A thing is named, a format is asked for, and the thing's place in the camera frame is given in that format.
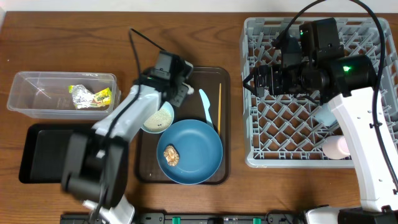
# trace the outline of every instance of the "white plastic basket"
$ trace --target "white plastic basket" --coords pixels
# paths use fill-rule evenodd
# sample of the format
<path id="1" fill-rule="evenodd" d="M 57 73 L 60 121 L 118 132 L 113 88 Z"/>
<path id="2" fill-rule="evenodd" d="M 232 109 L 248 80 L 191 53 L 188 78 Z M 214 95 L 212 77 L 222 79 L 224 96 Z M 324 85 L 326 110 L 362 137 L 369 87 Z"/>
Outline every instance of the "white plastic basket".
<path id="1" fill-rule="evenodd" d="M 257 17 L 244 22 L 240 38 L 241 76 L 244 80 L 252 68 L 261 64 L 280 63 L 280 51 L 275 50 L 271 40 L 275 39 L 292 18 Z M 300 38 L 299 25 L 324 19 L 300 17 L 289 29 L 289 34 Z M 380 39 L 371 18 L 335 18 L 341 44 L 346 55 L 366 54 L 377 72 L 380 59 Z M 392 139 L 397 147 L 398 132 L 398 58 L 391 30 L 385 19 L 379 18 L 386 36 L 386 61 L 381 80 L 383 111 Z M 350 157 L 330 160 L 322 152 L 325 138 L 341 134 L 335 124 L 326 127 L 312 115 L 319 106 L 297 100 L 292 95 L 257 98 L 243 89 L 243 122 L 246 164 L 250 167 L 353 167 Z"/>

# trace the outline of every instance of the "wooden tabletop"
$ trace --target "wooden tabletop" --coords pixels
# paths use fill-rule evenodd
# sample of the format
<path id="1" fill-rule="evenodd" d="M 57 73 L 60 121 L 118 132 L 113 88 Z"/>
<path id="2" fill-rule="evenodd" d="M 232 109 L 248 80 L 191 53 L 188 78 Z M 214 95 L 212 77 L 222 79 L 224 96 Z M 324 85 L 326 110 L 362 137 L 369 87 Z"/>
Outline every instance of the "wooden tabletop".
<path id="1" fill-rule="evenodd" d="M 123 98 L 136 66 L 128 27 L 141 31 L 194 65 L 225 68 L 231 76 L 231 172 L 217 186 L 142 184 L 133 172 L 131 144 L 126 195 L 138 211 L 168 213 L 266 213 L 329 204 L 359 205 L 354 169 L 253 169 L 244 162 L 239 37 L 248 17 L 286 13 L 8 12 L 0 35 L 0 223 L 58 223 L 64 212 L 86 212 L 59 184 L 22 184 L 19 166 L 27 128 L 39 122 L 8 111 L 19 71 L 104 72 L 117 76 Z M 350 14 L 364 17 L 365 14 Z M 307 14 L 306 16 L 331 16 Z M 348 14 L 333 14 L 348 17 Z M 380 14 L 398 40 L 398 14 Z M 136 38 L 141 67 L 158 50 Z"/>

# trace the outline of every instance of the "bowl of rice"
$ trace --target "bowl of rice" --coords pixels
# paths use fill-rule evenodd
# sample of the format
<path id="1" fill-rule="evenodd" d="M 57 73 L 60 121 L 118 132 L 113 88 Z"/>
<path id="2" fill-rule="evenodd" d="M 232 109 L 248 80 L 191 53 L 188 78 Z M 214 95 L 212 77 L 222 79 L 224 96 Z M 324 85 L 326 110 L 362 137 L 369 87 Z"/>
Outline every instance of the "bowl of rice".
<path id="1" fill-rule="evenodd" d="M 141 127 L 142 130 L 151 134 L 164 132 L 174 120 L 174 109 L 169 102 L 165 102 L 160 110 L 156 111 Z"/>

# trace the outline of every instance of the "light blue knife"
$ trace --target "light blue knife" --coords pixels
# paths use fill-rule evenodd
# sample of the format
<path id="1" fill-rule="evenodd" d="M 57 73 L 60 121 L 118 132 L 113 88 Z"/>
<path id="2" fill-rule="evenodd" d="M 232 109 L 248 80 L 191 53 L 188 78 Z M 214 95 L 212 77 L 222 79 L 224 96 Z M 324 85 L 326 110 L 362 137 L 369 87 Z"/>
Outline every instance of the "light blue knife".
<path id="1" fill-rule="evenodd" d="M 203 102 L 203 107 L 205 109 L 207 124 L 210 125 L 211 128 L 214 128 L 213 122 L 211 122 L 211 117 L 210 117 L 210 113 L 209 113 L 209 108 L 210 108 L 209 98 L 207 97 L 206 93 L 202 89 L 199 90 L 199 94 L 200 94 L 200 98 Z"/>

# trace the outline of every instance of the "rice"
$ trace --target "rice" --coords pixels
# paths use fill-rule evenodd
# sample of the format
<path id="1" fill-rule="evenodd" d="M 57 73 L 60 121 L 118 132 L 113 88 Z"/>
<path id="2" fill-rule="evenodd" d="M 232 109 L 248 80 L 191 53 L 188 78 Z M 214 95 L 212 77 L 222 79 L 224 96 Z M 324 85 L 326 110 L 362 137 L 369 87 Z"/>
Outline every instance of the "rice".
<path id="1" fill-rule="evenodd" d="M 147 121 L 144 126 L 148 131 L 159 132 L 164 131 L 172 123 L 172 115 L 164 108 L 156 111 Z"/>

